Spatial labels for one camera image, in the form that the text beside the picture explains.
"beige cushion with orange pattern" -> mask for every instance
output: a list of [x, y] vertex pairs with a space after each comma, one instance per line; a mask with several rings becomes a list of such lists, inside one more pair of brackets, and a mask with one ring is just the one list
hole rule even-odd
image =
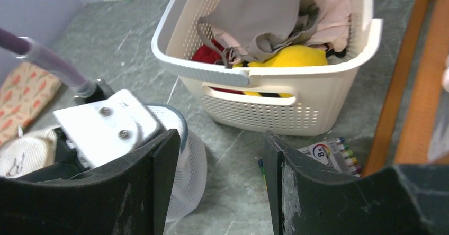
[[17, 136], [53, 99], [58, 78], [28, 62], [20, 63], [0, 88], [0, 146]]

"marker set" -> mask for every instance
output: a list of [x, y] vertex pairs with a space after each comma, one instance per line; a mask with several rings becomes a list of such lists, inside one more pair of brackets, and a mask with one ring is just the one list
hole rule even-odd
[[331, 141], [318, 142], [298, 150], [339, 172], [352, 174], [357, 177], [360, 177], [362, 173], [362, 168], [357, 165], [357, 159], [352, 151], [349, 150], [349, 145], [345, 143], [345, 138], [343, 137]]

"screw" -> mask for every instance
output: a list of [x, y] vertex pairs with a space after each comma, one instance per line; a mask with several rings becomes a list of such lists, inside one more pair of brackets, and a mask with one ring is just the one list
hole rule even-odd
[[128, 130], [120, 130], [119, 132], [119, 138], [120, 139], [127, 139], [129, 137], [129, 131]]
[[101, 116], [107, 117], [107, 116], [111, 115], [112, 110], [108, 107], [103, 107], [100, 109], [99, 113]]

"gray cloth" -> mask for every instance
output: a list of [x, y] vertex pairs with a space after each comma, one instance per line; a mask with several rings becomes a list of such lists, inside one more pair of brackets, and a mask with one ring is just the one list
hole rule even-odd
[[[220, 0], [212, 13], [198, 19], [197, 31], [206, 46], [222, 55], [226, 66], [233, 58], [264, 62], [288, 45], [309, 40], [317, 17], [314, 0]], [[226, 48], [221, 52], [201, 30], [204, 23], [225, 30], [247, 54], [226, 43], [221, 43]]]

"yellow cloth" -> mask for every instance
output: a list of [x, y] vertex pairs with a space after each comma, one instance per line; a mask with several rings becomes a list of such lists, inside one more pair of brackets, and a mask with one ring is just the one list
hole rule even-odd
[[[288, 46], [280, 50], [273, 58], [265, 62], [250, 62], [248, 67], [310, 67], [325, 66], [329, 62], [326, 58], [326, 52], [308, 46]], [[242, 64], [236, 64], [234, 67], [242, 67]], [[248, 96], [262, 96], [258, 92], [243, 91]], [[279, 93], [280, 97], [292, 97], [290, 94]]]

